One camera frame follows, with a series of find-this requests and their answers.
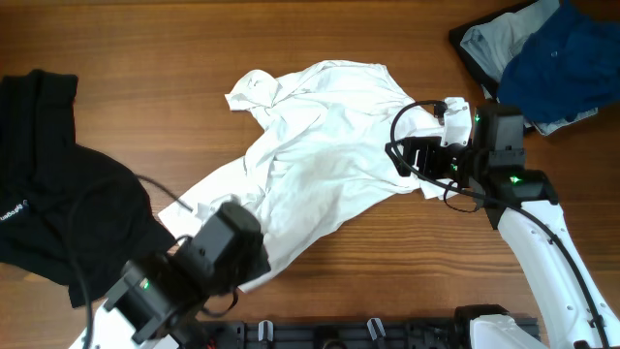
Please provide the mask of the white polo shirt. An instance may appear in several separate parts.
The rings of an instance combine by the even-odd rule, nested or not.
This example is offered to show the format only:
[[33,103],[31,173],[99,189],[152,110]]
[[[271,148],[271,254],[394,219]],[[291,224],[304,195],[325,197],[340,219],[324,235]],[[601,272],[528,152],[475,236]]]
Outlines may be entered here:
[[385,152],[397,139],[442,137],[444,118],[416,105],[381,64],[327,60],[275,78],[254,70],[226,97],[263,128],[245,154],[220,167],[160,212],[175,236],[194,235],[228,200],[260,222],[270,274],[317,239],[395,194],[437,186],[402,177]]

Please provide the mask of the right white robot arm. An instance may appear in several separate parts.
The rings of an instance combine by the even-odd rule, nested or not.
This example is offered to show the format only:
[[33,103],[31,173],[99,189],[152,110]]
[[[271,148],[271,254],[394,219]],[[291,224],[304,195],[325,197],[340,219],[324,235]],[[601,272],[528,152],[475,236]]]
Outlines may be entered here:
[[391,128],[386,152],[401,175],[469,197],[485,211],[526,276],[549,347],[618,347],[619,318],[574,246],[555,189],[544,172],[525,167],[521,111],[483,105],[470,123],[466,141],[397,139]]

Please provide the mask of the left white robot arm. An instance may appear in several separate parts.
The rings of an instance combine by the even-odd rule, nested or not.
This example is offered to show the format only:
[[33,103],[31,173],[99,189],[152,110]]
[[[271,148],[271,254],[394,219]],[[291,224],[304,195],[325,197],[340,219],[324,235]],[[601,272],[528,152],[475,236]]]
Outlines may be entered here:
[[270,270],[261,225],[225,202],[178,249],[130,260],[105,295],[75,348],[206,348],[198,314],[213,297],[238,296],[239,285]]

